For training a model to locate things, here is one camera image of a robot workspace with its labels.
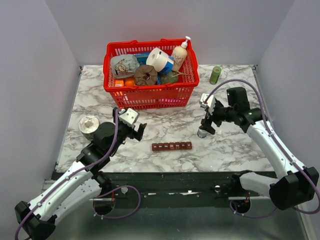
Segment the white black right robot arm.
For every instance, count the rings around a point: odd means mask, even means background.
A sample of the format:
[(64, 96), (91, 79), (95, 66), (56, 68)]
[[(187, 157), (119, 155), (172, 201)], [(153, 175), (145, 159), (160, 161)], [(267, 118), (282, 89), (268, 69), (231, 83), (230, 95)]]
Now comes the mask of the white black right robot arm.
[(260, 108), (250, 108), (244, 87), (227, 91), (228, 106), (225, 107), (213, 95), (203, 93), (199, 104), (206, 114), (201, 120), (198, 136), (215, 134), (223, 122), (239, 126), (262, 150), (274, 169), (276, 178), (260, 175), (250, 170), (237, 172), (230, 183), (230, 191), (241, 196), (253, 191), (271, 199), (280, 210), (293, 208), (308, 202), (315, 195), (319, 173), (314, 167), (306, 167), (284, 145)]

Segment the white-capped pill bottle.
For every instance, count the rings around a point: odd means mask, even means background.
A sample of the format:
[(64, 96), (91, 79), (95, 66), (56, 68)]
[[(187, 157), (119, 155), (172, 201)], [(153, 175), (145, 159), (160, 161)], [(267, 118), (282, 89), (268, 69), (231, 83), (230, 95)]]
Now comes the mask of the white-capped pill bottle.
[(201, 127), (197, 130), (197, 136), (199, 138), (205, 138), (208, 135), (207, 131), (203, 130)]

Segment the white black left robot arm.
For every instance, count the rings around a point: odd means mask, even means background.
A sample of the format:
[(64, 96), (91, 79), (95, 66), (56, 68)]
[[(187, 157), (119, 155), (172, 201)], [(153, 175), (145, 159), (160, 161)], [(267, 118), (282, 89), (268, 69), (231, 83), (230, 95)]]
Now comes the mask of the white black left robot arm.
[(135, 130), (139, 113), (132, 108), (115, 107), (112, 116), (112, 122), (103, 122), (93, 131), (90, 144), (82, 149), (58, 180), (38, 197), (15, 206), (19, 223), (15, 239), (19, 238), (19, 231), (24, 230), (30, 240), (46, 240), (62, 218), (91, 198), (109, 195), (111, 203), (115, 203), (114, 192), (120, 188), (102, 172), (102, 168), (127, 138), (140, 141), (147, 125), (140, 124)]

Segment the red weekly pill organizer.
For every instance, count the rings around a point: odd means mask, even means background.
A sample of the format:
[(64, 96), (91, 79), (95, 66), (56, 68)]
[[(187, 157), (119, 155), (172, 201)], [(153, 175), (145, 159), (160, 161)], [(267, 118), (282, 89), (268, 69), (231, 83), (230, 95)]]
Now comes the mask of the red weekly pill organizer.
[(151, 150), (153, 152), (161, 151), (184, 151), (191, 150), (193, 148), (190, 141), (187, 142), (164, 142), (164, 143), (152, 143)]

